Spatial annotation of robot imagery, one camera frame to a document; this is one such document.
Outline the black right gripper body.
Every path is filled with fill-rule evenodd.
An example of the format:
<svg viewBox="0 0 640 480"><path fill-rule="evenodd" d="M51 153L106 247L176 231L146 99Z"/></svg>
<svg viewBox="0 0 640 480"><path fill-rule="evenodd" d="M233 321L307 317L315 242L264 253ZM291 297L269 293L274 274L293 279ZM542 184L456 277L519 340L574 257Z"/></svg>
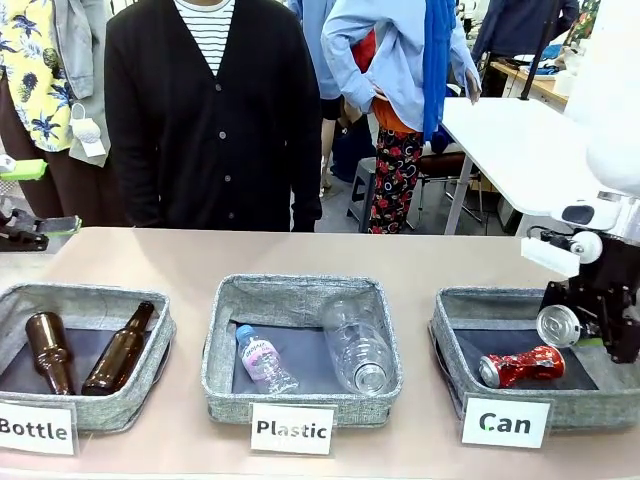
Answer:
<svg viewBox="0 0 640 480"><path fill-rule="evenodd" d="M575 232L570 242L570 251L580 258L579 273L569 279L571 300L593 300L611 292L636 299L638 243L601 232Z"/></svg>

